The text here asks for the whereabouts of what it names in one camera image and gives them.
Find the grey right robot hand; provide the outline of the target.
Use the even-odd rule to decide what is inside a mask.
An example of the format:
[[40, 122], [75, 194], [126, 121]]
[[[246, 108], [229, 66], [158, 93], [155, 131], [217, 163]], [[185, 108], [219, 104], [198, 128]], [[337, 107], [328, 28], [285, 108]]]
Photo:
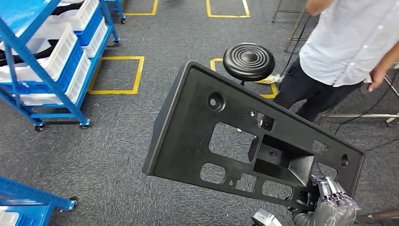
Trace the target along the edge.
[[352, 226], [359, 205], [346, 193], [341, 185], [328, 176], [311, 176], [319, 188], [320, 198], [316, 209], [309, 214], [309, 226]]

